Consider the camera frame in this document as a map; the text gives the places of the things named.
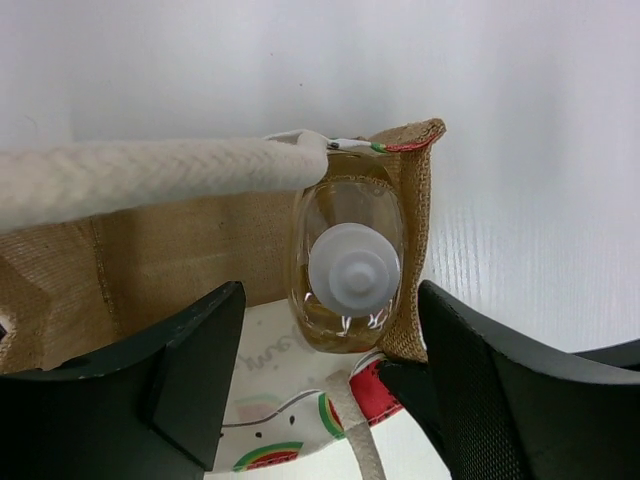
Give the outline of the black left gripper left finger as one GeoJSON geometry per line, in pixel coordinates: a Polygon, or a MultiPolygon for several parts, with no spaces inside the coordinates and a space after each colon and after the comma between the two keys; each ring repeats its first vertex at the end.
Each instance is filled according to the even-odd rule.
{"type": "Polygon", "coordinates": [[[51,370],[1,378],[5,479],[200,479],[213,469],[246,296],[228,282],[51,370]]]}

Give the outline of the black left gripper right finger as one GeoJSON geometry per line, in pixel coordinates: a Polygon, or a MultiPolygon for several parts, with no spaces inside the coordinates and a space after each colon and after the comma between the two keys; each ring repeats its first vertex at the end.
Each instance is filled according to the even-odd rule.
{"type": "Polygon", "coordinates": [[[563,352],[430,281],[418,307],[454,478],[638,477],[637,342],[563,352]]]}

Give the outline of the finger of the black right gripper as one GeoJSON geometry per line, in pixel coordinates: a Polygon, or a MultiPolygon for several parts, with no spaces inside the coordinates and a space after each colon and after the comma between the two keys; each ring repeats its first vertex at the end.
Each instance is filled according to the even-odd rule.
{"type": "Polygon", "coordinates": [[[428,366],[384,360],[378,376],[420,425],[439,425],[435,385],[428,366]]]}

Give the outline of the amber bottle white cap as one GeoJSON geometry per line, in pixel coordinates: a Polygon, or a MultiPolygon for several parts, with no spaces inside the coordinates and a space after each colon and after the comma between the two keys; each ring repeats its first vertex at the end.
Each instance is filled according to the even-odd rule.
{"type": "Polygon", "coordinates": [[[397,317],[406,226],[379,157],[335,153],[298,193],[286,256],[289,305],[305,340],[332,354],[373,349],[397,317]]]}

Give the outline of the red dotted canvas bag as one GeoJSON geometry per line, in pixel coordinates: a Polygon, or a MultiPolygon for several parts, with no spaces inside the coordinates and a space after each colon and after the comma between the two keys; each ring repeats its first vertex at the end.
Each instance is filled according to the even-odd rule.
{"type": "Polygon", "coordinates": [[[425,362],[417,313],[440,119],[371,138],[296,130],[263,138],[76,143],[1,155],[1,378],[51,370],[124,340],[228,282],[245,313],[210,472],[246,472],[345,440],[365,479],[384,467],[372,427],[400,403],[377,370],[425,362]],[[406,226],[397,317],[366,352],[324,353],[289,305],[296,195],[329,156],[379,157],[406,226]]]}

